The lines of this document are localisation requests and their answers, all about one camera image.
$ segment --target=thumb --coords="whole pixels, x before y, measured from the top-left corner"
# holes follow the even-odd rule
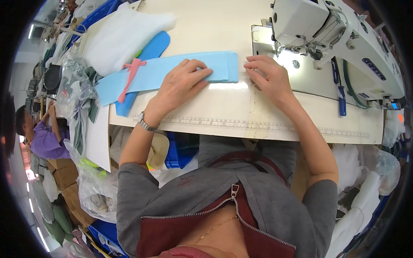
[[[208,84],[209,84],[209,82],[207,82],[206,80],[200,80],[194,86],[192,86],[192,88],[189,90],[189,93],[188,93],[189,96],[188,97],[189,98],[194,97],[196,94],[198,94],[198,92],[200,92]]]
[[[252,69],[245,69],[248,76],[262,89],[268,86],[268,81],[262,75]]]

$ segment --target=watch face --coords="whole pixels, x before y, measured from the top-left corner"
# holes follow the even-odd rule
[[[143,120],[143,112],[139,114],[139,122],[142,122]]]

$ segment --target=zipper teeth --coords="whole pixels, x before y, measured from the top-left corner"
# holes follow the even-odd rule
[[[281,240],[281,239],[278,239],[278,238],[276,238],[276,237],[273,237],[272,235],[270,235],[270,234],[268,234],[268,233],[266,233],[266,232],[264,232],[264,231],[262,231],[262,230],[259,230],[259,229],[255,228],[255,227],[251,226],[251,225],[248,224],[247,222],[245,222],[245,220],[242,219],[240,213],[238,212],[238,201],[237,201],[235,198],[234,198],[234,202],[235,202],[235,211],[236,211],[236,213],[237,213],[238,220],[241,221],[241,223],[244,224],[244,226],[246,226],[246,227],[249,228],[249,229],[252,229],[253,231],[256,231],[256,232],[258,232],[258,233],[261,233],[261,234],[263,234],[264,236],[269,237],[269,238],[271,238],[271,239],[273,239],[273,240],[275,240],[275,241],[277,241],[277,242],[280,242],[280,243],[282,243],[282,244],[284,244],[284,245],[286,245],[286,246],[290,246],[290,247],[294,248],[294,250],[296,249],[295,245],[292,245],[292,244],[287,243],[287,242],[285,242],[285,241],[283,241],[283,240]]]
[[[203,212],[197,212],[197,213],[190,213],[190,214],[183,214],[183,215],[173,215],[173,216],[142,216],[141,219],[174,219],[174,218],[185,218],[185,217],[192,217],[192,216],[199,216],[199,215],[205,215],[208,213],[211,213],[221,207],[224,203],[227,201],[231,200],[231,198],[223,200],[220,204],[218,204],[217,207],[213,208],[212,210],[209,211],[203,211]]]
[[[208,214],[208,213],[211,213],[211,212],[215,211],[216,209],[218,209],[219,207],[221,207],[224,203],[226,203],[227,201],[230,201],[230,200],[232,200],[232,201],[235,202],[235,211],[236,211],[236,213],[237,213],[238,220],[241,221],[241,223],[244,224],[244,226],[246,226],[247,228],[252,229],[253,231],[256,231],[256,232],[258,232],[258,233],[260,233],[260,234],[263,234],[264,236],[269,237],[269,238],[271,238],[271,239],[273,239],[273,240],[275,240],[275,241],[277,241],[277,242],[280,242],[280,243],[282,243],[282,244],[284,244],[284,245],[286,245],[286,246],[290,246],[290,247],[294,248],[294,250],[296,249],[295,245],[292,245],[292,244],[287,243],[287,242],[285,242],[285,241],[283,241],[283,240],[281,240],[281,239],[278,239],[278,238],[276,238],[276,237],[273,237],[272,235],[270,235],[270,234],[268,234],[268,233],[266,233],[266,232],[264,232],[264,231],[262,231],[262,230],[259,230],[259,229],[255,228],[255,227],[251,226],[251,225],[248,224],[247,222],[245,222],[245,220],[242,219],[242,217],[241,217],[241,215],[240,215],[240,213],[239,213],[239,211],[238,211],[238,201],[237,201],[235,198],[225,199],[225,200],[223,200],[217,207],[215,207],[215,208],[213,208],[213,209],[211,209],[211,210],[209,210],[209,211],[203,211],[203,212],[197,212],[197,213],[190,213],[190,214],[183,214],[183,215],[172,215],[172,216],[142,216],[142,217],[140,217],[140,219],[141,219],[141,220],[146,219],[146,218],[148,218],[148,219],[173,219],[173,218],[185,218],[185,217],[193,217],[193,216],[205,215],[205,214]]]

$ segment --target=zipper pull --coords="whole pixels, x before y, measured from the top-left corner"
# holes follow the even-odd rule
[[[240,188],[239,185],[232,185],[231,186],[231,199],[235,199],[237,197],[238,189]]]

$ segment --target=purple shirt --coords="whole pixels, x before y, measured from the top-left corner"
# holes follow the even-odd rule
[[[52,127],[46,126],[42,121],[33,128],[34,137],[30,144],[31,151],[44,159],[70,159],[69,151],[63,139],[70,139],[69,131],[60,128],[61,142],[57,140]]]

